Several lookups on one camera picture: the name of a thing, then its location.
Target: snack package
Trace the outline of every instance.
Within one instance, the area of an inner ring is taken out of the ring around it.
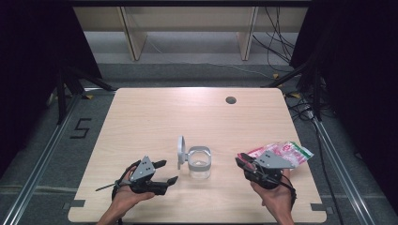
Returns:
[[[272,151],[275,155],[288,160],[297,168],[298,165],[310,159],[314,154],[305,147],[298,146],[295,142],[276,142],[264,147],[253,149],[248,153],[253,158],[260,157],[265,151]]]

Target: light wood tabletop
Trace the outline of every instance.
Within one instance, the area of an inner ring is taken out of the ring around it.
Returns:
[[[226,102],[235,98],[235,104]],[[188,163],[177,169],[177,141],[184,136],[187,150],[210,149],[208,179],[189,176]],[[112,184],[124,170],[144,156],[167,160],[153,181],[178,176],[164,196],[140,202],[124,217],[137,223],[267,223],[275,222],[237,166],[237,153],[269,143],[299,144],[283,95],[276,88],[121,88],[108,111],[69,220],[95,222],[111,203]],[[305,162],[291,172],[298,198],[292,214],[296,222],[324,222],[324,211],[313,176]]]

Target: black round hole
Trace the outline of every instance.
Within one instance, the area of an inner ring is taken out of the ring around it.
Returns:
[[[235,103],[237,103],[237,99],[234,98],[234,97],[227,97],[227,98],[225,99],[225,101],[226,101],[228,104],[235,104]]]

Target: person's left hand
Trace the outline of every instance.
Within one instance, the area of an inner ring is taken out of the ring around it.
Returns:
[[[136,167],[132,167],[130,172],[127,172],[124,180],[129,180],[130,175],[135,171]],[[124,217],[134,205],[140,201],[152,199],[155,197],[153,192],[145,192],[141,194],[134,193],[129,186],[120,187],[117,191],[114,200],[109,206],[108,210],[101,217],[98,224],[115,224],[115,222]]]

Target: hand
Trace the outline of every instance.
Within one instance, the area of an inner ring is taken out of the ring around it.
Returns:
[[[288,179],[290,177],[290,170],[284,169],[283,175]],[[289,181],[282,177],[282,182],[289,185]],[[282,185],[277,186],[274,189],[265,189],[259,186],[257,183],[251,182],[253,190],[261,197],[262,205],[275,217],[277,222],[281,225],[294,224],[291,210],[291,193],[287,187]]]
[[[134,172],[136,167],[132,167],[130,172],[127,172],[124,180],[129,180],[130,174]],[[134,205],[140,201],[152,199],[155,194],[152,192],[146,192],[142,194],[134,193],[129,186],[122,186],[117,191],[114,200],[109,206],[108,210],[100,218],[98,225],[115,224],[115,222],[124,217]]]

